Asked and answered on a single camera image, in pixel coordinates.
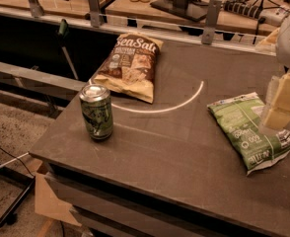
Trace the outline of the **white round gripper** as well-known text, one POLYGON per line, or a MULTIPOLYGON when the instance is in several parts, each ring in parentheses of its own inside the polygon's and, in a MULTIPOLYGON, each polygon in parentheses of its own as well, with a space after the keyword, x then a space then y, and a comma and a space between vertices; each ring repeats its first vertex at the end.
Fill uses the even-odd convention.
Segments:
MULTIPOLYGON (((290 15, 283 21, 276 42, 279 63, 290 68, 290 15)), ((290 70, 268 83, 266 104, 260 117, 260 130, 282 130, 290 122, 290 70)))

